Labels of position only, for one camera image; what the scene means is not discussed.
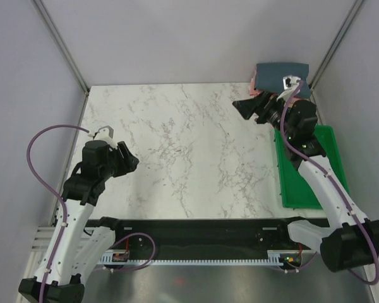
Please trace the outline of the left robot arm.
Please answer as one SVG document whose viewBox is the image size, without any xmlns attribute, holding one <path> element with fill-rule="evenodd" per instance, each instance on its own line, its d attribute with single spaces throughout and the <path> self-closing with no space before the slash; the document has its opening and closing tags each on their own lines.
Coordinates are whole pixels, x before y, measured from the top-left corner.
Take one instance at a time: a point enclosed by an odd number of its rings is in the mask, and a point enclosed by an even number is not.
<svg viewBox="0 0 379 303">
<path fill-rule="evenodd" d="M 126 233 L 118 227 L 94 228 L 81 245 L 86 224 L 105 191 L 105 183 L 134 172 L 139 160 L 125 142 L 92 140 L 82 149 L 82 160 L 63 185 L 64 202 L 41 265 L 24 278 L 19 293 L 29 302 L 81 302 L 89 275 L 111 246 L 119 248 Z"/>
</svg>

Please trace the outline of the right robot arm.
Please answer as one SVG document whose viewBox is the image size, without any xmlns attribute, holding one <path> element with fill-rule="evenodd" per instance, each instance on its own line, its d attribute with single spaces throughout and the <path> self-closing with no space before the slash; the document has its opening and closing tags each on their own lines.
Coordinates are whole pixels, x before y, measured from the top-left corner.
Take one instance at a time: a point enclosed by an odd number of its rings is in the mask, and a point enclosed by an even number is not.
<svg viewBox="0 0 379 303">
<path fill-rule="evenodd" d="M 332 272 L 373 264 L 378 273 L 379 220 L 371 221 L 356 206 L 333 171 L 315 136 L 315 104 L 297 100 L 288 106 L 270 93 L 232 104 L 243 119 L 256 115 L 256 123 L 269 123 L 279 131 L 288 161 L 309 185 L 327 216 L 328 227 L 306 219 L 289 223 L 277 232 L 278 244 L 286 249 L 297 243 L 309 247 L 321 255 Z"/>
</svg>

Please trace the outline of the blue-grey t-shirt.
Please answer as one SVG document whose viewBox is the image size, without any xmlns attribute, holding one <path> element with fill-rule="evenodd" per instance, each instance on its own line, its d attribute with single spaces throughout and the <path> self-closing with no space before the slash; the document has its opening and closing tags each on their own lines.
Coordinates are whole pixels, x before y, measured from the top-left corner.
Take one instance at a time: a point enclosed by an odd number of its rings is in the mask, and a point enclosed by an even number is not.
<svg viewBox="0 0 379 303">
<path fill-rule="evenodd" d="M 310 66 L 300 62 L 265 62 L 256 65 L 254 89 L 272 93 L 284 91 L 283 78 L 297 76 L 302 79 L 303 86 L 297 98 L 310 98 L 311 91 L 307 84 Z"/>
</svg>

